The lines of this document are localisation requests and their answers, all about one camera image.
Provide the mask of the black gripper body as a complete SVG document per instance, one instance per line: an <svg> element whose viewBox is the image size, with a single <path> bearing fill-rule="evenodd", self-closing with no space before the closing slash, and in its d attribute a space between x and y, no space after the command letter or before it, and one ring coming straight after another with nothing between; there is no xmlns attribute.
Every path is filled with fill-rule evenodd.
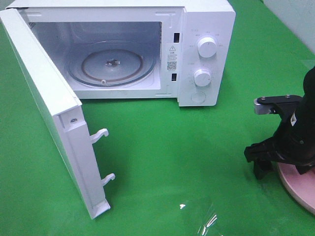
<svg viewBox="0 0 315 236"><path fill-rule="evenodd" d="M248 162L269 160L294 165L301 175L308 172L315 167L315 119L295 111L272 137L246 147L244 155Z"/></svg>

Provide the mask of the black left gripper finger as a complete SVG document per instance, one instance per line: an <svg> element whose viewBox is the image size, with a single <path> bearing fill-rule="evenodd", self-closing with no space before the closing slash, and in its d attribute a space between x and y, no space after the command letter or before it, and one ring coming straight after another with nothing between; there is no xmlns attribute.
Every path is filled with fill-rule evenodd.
<svg viewBox="0 0 315 236"><path fill-rule="evenodd" d="M273 166L269 160L255 160L253 164L253 172L256 179L263 179L268 173L273 171Z"/></svg>

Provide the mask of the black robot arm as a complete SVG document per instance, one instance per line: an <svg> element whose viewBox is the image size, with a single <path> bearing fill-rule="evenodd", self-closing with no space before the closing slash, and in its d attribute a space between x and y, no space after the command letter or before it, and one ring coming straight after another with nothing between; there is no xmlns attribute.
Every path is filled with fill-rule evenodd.
<svg viewBox="0 0 315 236"><path fill-rule="evenodd" d="M304 174L315 165L315 70L303 81L305 95L259 97L254 100L255 113L278 114L280 125L272 137L245 148L248 162L262 179L272 171L272 162L295 165Z"/></svg>

